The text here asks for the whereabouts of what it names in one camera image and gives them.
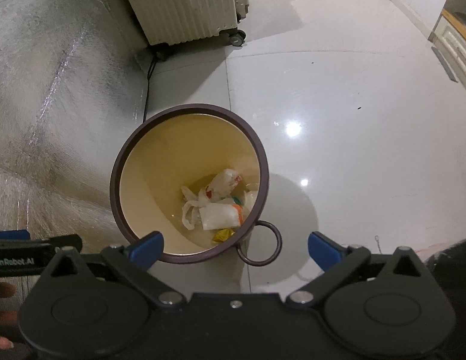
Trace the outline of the person's left hand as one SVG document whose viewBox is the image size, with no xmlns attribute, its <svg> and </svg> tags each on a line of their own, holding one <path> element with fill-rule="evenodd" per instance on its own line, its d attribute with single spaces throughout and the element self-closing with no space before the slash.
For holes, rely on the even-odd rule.
<svg viewBox="0 0 466 360">
<path fill-rule="evenodd" d="M 16 287 L 8 282 L 0 281 L 0 299 L 7 299 L 16 294 Z M 10 310 L 0 310 L 0 328 L 12 326 L 17 322 L 17 312 Z M 15 347 L 14 343 L 0 335 L 0 350 L 12 350 Z"/>
</svg>

